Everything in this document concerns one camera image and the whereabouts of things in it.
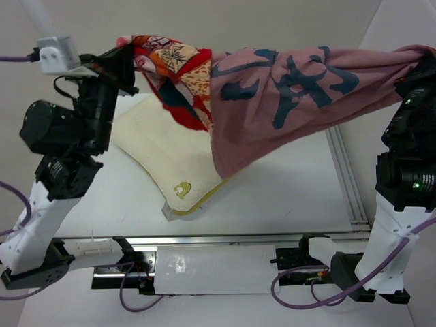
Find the cream yellow pillow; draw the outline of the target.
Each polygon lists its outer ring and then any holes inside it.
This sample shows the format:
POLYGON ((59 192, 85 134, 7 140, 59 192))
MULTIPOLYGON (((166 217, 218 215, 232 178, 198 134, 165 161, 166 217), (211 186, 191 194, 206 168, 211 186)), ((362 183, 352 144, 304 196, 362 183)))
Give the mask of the cream yellow pillow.
POLYGON ((156 187, 166 221, 225 219, 219 194, 227 181, 215 169, 209 133, 177 123, 154 95, 121 99, 111 141, 156 187))

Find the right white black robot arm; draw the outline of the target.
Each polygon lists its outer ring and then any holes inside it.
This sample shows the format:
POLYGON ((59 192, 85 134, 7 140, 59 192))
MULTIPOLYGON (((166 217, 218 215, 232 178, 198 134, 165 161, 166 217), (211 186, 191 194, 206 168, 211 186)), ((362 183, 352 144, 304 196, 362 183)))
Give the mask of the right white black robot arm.
POLYGON ((388 151, 377 158, 377 208, 364 252, 346 253, 326 236, 303 238, 297 251, 305 267, 325 264, 356 302, 376 295, 409 302, 405 269, 419 231, 435 217, 435 58, 423 58, 395 91, 402 102, 381 137, 388 151))

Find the pink red printed pillowcase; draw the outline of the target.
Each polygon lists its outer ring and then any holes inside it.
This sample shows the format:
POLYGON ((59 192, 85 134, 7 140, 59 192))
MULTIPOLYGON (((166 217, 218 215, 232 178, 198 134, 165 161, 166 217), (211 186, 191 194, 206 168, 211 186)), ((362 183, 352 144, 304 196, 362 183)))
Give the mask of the pink red printed pillowcase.
POLYGON ((132 49, 136 69, 179 125, 210 135, 222 178, 288 142, 397 103, 395 82, 435 55, 423 45, 213 52, 150 35, 116 45, 132 49))

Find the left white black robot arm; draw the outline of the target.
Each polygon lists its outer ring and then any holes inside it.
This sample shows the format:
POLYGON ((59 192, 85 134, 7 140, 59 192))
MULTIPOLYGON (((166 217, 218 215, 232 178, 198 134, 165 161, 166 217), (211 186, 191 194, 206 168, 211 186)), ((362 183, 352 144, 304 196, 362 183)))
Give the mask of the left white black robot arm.
POLYGON ((95 157, 108 150, 119 93, 138 91, 133 54, 126 45, 99 56, 81 55, 85 73, 64 73, 78 85, 72 109, 38 100, 26 111, 20 137, 42 160, 25 210, 1 243, 7 289, 45 288, 81 268, 113 266, 125 272, 134 265, 136 252, 122 236, 86 241, 56 236, 102 167, 95 157))

